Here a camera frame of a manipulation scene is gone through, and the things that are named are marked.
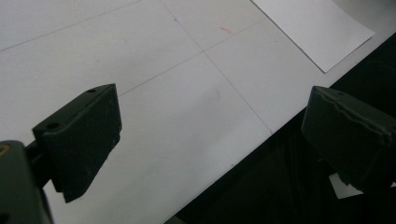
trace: table surface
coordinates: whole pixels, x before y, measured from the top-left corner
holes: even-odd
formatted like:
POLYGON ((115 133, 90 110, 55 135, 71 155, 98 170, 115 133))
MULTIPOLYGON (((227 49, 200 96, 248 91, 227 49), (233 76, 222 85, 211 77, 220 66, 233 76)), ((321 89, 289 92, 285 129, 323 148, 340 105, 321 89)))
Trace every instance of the table surface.
POLYGON ((396 31, 393 0, 334 1, 375 35, 323 74, 248 0, 0 3, 0 137, 116 83, 120 143, 56 223, 163 223, 396 31))

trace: paper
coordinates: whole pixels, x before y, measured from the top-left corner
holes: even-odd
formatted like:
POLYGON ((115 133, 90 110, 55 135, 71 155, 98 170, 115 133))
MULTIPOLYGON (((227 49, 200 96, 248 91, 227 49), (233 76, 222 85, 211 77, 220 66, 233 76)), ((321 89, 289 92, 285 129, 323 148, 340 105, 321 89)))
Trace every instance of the paper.
POLYGON ((331 0, 252 1, 325 73, 374 35, 331 0))
POLYGON ((335 195, 337 195, 338 199, 343 199, 359 194, 363 194, 358 189, 355 189, 352 185, 346 185, 344 182, 340 179, 340 176, 338 174, 333 174, 329 176, 330 182, 332 182, 332 188, 334 189, 335 195))

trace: white table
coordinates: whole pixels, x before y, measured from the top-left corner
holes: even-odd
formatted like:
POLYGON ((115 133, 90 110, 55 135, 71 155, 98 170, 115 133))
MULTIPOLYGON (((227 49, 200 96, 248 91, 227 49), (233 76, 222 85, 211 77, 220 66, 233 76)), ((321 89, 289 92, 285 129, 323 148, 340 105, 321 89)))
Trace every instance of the white table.
POLYGON ((392 0, 335 1, 375 31, 323 74, 248 0, 0 3, 0 137, 26 145, 81 92, 116 83, 121 140, 56 223, 163 223, 396 31, 392 0))

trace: black fabric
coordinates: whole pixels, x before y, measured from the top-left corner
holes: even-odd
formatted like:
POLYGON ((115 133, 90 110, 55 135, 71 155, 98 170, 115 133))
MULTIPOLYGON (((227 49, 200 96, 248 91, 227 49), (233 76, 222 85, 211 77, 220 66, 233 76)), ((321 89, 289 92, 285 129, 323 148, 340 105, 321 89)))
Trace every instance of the black fabric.
MULTIPOLYGON (((395 117, 396 35, 332 88, 395 117)), ((304 139, 304 111, 177 216, 187 223, 396 223, 396 188, 338 200, 334 170, 304 139)))

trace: white sheet of paper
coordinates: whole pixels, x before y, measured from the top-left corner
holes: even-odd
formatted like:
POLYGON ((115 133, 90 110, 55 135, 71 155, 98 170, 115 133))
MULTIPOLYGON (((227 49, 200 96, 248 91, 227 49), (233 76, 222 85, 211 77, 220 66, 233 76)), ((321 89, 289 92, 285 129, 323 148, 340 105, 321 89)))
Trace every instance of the white sheet of paper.
POLYGON ((331 0, 252 0, 323 72, 374 32, 331 0))
POLYGON ((344 182, 340 179, 340 176, 338 174, 333 174, 329 176, 330 182, 332 182, 332 188, 334 189, 335 195, 337 196, 338 199, 343 199, 359 194, 363 194, 358 189, 355 189, 352 185, 346 185, 344 182))

